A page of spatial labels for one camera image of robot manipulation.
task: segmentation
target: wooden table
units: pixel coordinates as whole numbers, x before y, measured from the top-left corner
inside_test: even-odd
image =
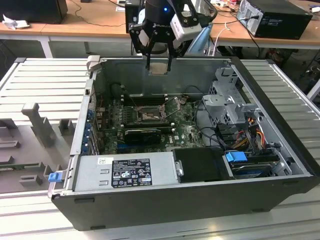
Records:
[[[292,1],[298,2],[303,7],[313,4],[308,1]],[[108,0],[94,0],[91,3],[81,3],[80,0],[66,0],[66,2],[68,13],[62,24],[32,23],[30,28],[17,30],[8,29],[0,24],[0,39],[40,41],[46,58],[53,57],[50,41],[130,43],[130,36],[126,33],[125,13],[116,11],[116,5]],[[234,20],[235,18],[229,13],[219,12],[214,23]],[[231,23],[228,27],[231,31],[225,30],[220,35],[217,43],[219,46],[255,47],[241,23]],[[211,32],[213,40],[223,28],[223,24],[213,25]],[[300,40],[255,38],[255,41],[262,48],[319,49],[320,20],[312,20]]]

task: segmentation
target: power cable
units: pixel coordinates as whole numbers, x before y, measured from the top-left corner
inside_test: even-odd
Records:
[[[99,26],[99,27],[120,27],[120,26],[122,26],[122,25],[125,25],[125,23],[120,24],[120,25],[107,25],[107,24],[102,25],[102,24],[97,24],[97,23],[89,22],[89,21],[85,20],[82,16],[79,16],[79,15],[78,15],[78,12],[81,11],[82,7],[81,7],[79,4],[75,3],[73,0],[71,0],[71,2],[73,2],[73,3],[74,3],[75,5],[77,5],[78,8],[79,8],[78,10],[76,10],[76,11],[74,12],[74,15],[75,15],[77,18],[81,19],[82,21],[86,22],[87,24],[95,25],[95,26]]]

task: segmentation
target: blue latch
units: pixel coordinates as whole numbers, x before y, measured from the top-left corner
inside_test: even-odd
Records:
[[[62,182],[62,172],[53,172],[49,174],[49,183],[60,183]]]
[[[225,155],[228,162],[246,162],[248,161],[246,154],[243,151],[230,151]]]

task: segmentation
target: black computer case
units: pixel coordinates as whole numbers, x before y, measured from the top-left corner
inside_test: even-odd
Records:
[[[237,19],[256,38],[300,39],[309,24],[312,14],[287,0],[243,0]]]
[[[68,11],[66,0],[3,0],[0,16],[29,23],[60,24]]]

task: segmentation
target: warning label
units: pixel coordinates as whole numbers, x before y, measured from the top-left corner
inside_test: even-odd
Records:
[[[152,185],[150,159],[114,160],[112,162],[113,188]]]

